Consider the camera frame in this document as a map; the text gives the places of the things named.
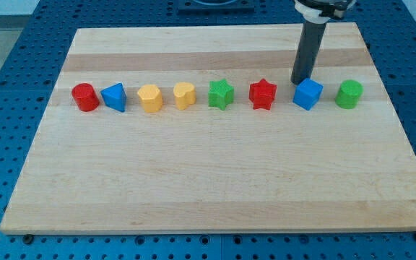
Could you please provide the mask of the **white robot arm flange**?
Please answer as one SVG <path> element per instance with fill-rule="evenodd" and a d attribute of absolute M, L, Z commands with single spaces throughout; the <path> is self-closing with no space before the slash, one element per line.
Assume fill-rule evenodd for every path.
<path fill-rule="evenodd" d="M 324 24 L 329 20 L 342 20 L 356 0 L 295 0 L 295 9 L 307 22 Z"/>

